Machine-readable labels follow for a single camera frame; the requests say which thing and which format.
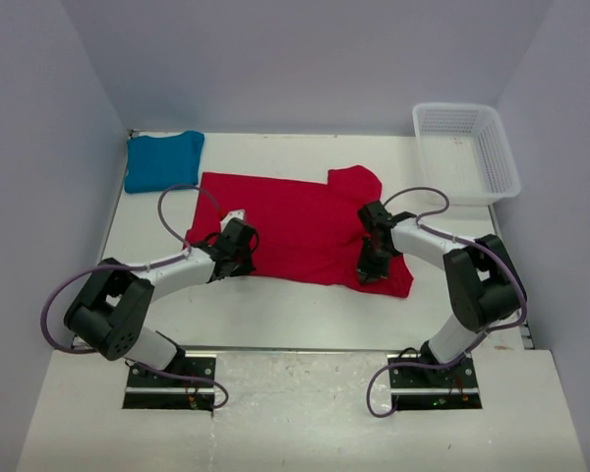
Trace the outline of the red t shirt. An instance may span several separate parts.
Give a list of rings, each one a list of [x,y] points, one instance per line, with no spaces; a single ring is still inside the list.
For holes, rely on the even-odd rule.
[[[205,239],[219,229],[222,215],[241,209],[260,235],[256,276],[408,297],[413,276],[402,258],[391,261],[386,279],[367,285],[358,279],[366,232],[357,211],[383,190],[369,169],[330,169],[323,183],[206,172],[201,186],[189,242]]]

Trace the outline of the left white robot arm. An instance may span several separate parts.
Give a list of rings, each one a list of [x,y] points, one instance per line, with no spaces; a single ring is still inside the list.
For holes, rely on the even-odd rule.
[[[183,379],[182,349],[145,327],[151,303],[191,286],[255,270],[258,231],[232,216],[213,239],[185,248],[167,260],[131,268],[114,259],[99,264],[64,316],[64,325],[109,361],[126,359],[149,369],[164,386]]]

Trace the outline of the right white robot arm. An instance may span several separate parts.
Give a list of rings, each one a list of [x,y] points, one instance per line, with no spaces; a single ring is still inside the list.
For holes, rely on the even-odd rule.
[[[489,333],[514,326],[503,320],[514,314],[521,323],[525,320],[527,297],[498,236],[453,236],[423,224],[411,212],[393,215],[381,202],[362,206],[358,217],[366,231],[357,265],[362,285],[388,278],[391,262],[406,255],[445,275],[452,315],[421,348],[417,365],[426,384],[444,384],[454,365]]]

